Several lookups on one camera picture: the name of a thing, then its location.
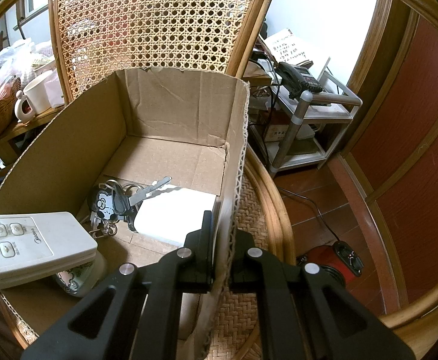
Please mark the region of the grey metal shelf rack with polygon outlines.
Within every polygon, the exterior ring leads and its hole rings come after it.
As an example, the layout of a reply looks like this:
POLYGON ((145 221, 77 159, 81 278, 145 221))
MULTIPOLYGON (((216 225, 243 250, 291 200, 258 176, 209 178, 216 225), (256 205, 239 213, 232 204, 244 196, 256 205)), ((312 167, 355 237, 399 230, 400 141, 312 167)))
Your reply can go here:
POLYGON ((315 78, 321 93, 304 91, 299 100, 290 99, 275 71, 278 64, 273 68, 270 108, 251 123, 271 176, 302 166, 322 167, 362 106, 327 67, 315 78))

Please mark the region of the cartoon cheers tin case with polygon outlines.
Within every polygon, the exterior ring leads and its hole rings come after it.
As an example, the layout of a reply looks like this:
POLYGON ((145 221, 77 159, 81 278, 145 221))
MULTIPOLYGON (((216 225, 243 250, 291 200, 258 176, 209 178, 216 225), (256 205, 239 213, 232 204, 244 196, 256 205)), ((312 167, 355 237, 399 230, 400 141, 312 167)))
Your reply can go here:
POLYGON ((107 260, 96 252, 93 261, 61 271, 54 276, 57 284, 73 297, 84 297, 107 275, 107 260))

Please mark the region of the rattan chair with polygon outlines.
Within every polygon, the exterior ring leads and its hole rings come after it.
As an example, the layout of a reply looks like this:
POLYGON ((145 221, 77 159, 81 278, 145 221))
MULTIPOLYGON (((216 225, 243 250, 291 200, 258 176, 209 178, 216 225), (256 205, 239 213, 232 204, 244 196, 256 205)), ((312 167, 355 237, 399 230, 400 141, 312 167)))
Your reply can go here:
POLYGON ((264 0, 54 0, 67 107, 112 72, 176 68, 240 79, 264 0))

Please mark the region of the white paper note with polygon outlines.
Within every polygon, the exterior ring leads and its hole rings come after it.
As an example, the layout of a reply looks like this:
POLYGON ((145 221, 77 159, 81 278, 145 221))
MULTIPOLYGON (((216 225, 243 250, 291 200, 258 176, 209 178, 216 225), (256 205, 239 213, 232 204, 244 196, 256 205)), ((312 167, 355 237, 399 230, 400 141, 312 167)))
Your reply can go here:
POLYGON ((264 43, 278 63, 299 65, 310 60, 300 39, 289 28, 267 37, 264 43))

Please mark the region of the white air conditioner remote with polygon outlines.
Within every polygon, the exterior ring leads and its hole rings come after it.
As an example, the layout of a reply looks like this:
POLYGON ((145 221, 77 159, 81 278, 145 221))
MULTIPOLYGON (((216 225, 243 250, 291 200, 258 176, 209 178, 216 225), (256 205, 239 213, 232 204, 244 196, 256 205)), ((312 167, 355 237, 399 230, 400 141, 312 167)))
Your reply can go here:
POLYGON ((98 243, 73 214, 0 214, 0 290, 95 258, 98 243))

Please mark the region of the black desk telephone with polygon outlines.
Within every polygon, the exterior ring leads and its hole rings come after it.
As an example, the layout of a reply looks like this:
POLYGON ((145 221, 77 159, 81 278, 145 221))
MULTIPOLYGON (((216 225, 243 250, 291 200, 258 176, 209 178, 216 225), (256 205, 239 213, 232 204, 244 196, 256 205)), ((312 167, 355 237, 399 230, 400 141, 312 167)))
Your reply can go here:
POLYGON ((304 91, 312 94, 319 94, 323 91, 321 84, 305 67, 280 62, 275 71, 282 78, 282 85, 289 92, 290 99, 299 100, 304 91))

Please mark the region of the wooden side table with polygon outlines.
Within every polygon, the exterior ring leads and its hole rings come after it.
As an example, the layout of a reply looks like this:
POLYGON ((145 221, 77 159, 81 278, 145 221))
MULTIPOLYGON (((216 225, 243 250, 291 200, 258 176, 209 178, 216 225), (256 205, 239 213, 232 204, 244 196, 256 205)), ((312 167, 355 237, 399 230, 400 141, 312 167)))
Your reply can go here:
POLYGON ((12 140, 17 136, 32 131, 34 128, 48 124, 64 106, 58 108, 49 108, 49 110, 34 117, 26 124, 13 122, 2 135, 0 135, 0 159, 5 166, 13 164, 20 156, 19 150, 15 148, 12 140))

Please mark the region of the white mug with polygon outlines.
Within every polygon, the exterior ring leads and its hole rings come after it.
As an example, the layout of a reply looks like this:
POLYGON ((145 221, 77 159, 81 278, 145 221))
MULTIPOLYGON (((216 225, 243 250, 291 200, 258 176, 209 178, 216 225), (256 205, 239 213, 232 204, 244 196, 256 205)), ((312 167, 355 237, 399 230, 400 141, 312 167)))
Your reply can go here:
POLYGON ((51 108, 49 96, 45 88, 45 81, 53 74, 47 70, 30 81, 23 90, 16 93, 14 113, 20 123, 27 123, 35 116, 51 108))

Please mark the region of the clear plastic bag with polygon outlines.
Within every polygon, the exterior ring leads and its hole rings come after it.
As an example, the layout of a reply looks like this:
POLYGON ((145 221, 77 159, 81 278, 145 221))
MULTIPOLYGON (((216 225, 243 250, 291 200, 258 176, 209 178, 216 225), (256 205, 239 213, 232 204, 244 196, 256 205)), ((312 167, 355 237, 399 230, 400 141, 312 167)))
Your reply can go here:
POLYGON ((25 86, 37 76, 37 69, 54 61, 51 40, 36 44, 31 38, 18 40, 0 51, 0 85, 9 77, 25 86))

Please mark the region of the brown cardboard box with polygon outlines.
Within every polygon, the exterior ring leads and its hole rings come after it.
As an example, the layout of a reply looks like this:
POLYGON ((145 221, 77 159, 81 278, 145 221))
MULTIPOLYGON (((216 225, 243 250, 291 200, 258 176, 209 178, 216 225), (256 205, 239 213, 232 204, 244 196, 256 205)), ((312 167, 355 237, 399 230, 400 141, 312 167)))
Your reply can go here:
POLYGON ((112 72, 58 113, 23 152, 0 187, 0 215, 81 215, 103 180, 216 198, 212 291, 183 301, 187 333, 180 359, 204 359, 230 267, 246 152, 249 86, 220 72, 155 67, 112 72))

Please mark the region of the white rectangular power bank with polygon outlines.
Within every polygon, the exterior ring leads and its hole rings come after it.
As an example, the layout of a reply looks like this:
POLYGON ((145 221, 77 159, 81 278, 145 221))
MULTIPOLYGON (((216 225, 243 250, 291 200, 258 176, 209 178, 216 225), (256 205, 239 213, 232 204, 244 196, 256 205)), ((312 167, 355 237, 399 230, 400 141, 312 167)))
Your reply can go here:
POLYGON ((157 241, 183 246, 186 235, 202 227, 203 213, 214 211, 215 203, 215 194, 164 186, 141 203, 134 228, 157 241))

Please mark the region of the key bunch with black fob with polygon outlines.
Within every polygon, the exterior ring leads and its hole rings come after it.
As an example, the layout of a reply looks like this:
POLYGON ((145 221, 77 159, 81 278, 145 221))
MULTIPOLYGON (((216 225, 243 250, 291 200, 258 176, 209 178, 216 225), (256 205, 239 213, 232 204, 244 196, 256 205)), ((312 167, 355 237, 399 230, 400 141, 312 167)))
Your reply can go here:
POLYGON ((87 197, 91 222, 89 234, 95 239, 115 236, 118 222, 127 223, 128 229, 136 232, 134 221, 142 202, 171 180, 170 176, 165 176, 151 185, 142 186, 134 182, 123 185, 110 179, 93 186, 87 197))

